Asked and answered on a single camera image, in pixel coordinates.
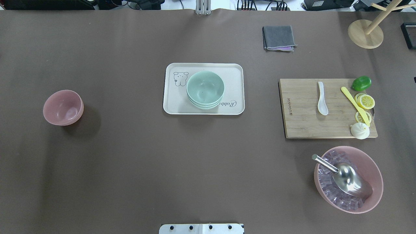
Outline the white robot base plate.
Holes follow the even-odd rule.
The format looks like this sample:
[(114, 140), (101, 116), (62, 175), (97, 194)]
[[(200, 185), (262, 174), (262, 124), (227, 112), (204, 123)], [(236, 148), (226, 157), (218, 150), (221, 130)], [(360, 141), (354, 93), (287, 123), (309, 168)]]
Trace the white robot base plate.
[(244, 234), (243, 224), (207, 223), (207, 224), (165, 224), (159, 234)]

